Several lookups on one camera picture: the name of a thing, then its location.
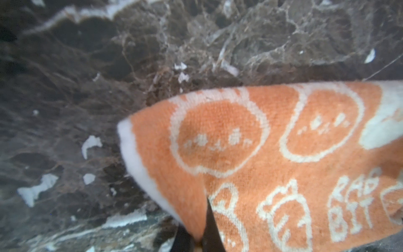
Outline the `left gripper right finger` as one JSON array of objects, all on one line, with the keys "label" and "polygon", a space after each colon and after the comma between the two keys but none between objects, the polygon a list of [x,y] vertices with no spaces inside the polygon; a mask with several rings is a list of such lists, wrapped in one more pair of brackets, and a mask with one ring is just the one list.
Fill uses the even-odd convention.
[{"label": "left gripper right finger", "polygon": [[206,227],[201,246],[203,252],[226,252],[209,200],[207,200]]}]

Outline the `orange patterned towel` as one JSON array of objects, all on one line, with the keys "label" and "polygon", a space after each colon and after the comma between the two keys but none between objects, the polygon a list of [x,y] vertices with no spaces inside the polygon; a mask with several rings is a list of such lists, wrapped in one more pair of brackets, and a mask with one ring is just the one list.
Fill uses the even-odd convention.
[{"label": "orange patterned towel", "polygon": [[194,91],[118,123],[128,173],[201,245],[341,252],[403,229],[403,83]]}]

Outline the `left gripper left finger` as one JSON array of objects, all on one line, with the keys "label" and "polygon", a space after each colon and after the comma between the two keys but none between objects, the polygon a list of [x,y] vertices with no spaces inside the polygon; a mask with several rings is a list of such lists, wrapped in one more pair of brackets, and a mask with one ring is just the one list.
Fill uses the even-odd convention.
[{"label": "left gripper left finger", "polygon": [[193,252],[194,239],[186,228],[179,224],[170,252]]}]

